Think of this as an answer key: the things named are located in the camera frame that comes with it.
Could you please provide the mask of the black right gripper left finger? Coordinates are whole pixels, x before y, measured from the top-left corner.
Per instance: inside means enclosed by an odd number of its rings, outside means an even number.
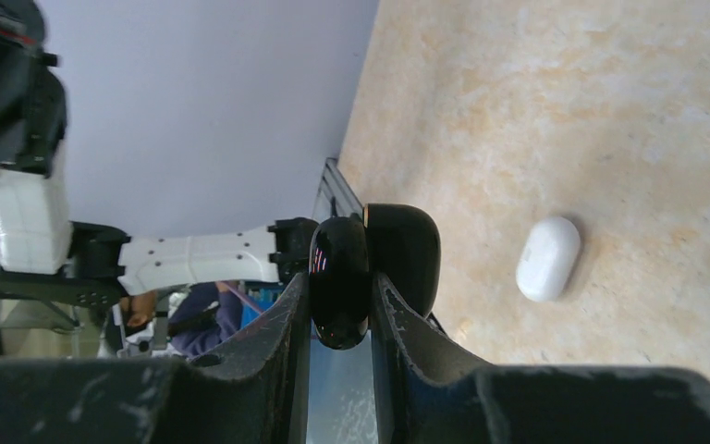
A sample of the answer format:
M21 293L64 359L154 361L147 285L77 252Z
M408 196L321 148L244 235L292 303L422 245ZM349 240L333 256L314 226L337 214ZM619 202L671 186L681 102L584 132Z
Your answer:
M0 443L302 443L308 277L209 353L0 358Z

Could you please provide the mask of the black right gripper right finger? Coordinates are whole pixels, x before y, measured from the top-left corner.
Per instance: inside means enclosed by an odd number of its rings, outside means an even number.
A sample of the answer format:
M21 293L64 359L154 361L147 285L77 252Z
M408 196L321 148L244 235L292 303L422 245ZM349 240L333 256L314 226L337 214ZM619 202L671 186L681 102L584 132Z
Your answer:
M385 275L370 319L383 443L710 443L710 381L691 370L490 364Z

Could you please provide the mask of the white earbud charging case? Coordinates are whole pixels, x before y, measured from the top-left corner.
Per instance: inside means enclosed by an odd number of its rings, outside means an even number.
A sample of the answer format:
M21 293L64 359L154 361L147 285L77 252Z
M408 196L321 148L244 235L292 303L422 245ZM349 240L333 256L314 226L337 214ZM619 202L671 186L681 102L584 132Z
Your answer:
M515 279L520 293L533 302L561 297L581 251L581 235L567 218L550 216L529 232Z

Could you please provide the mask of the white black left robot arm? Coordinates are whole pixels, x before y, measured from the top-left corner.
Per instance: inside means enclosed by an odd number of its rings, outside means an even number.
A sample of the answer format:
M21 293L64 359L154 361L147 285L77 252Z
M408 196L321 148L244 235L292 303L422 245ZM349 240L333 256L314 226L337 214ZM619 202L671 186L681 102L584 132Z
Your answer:
M132 236L117 222L137 224L138 209L108 210L122 191L139 194L141 209L170 208L160 186L139 187L152 169L138 149L154 148L163 163L187 152L177 136L190 111L189 62L199 54L173 43L168 28L129 37L97 31L94 53L109 119L83 134L59 59L44 48L45 22L32 1L0 1L0 295L103 307L177 284L216 280L288 283L302 273L316 223L296 217L265 227L203 236Z

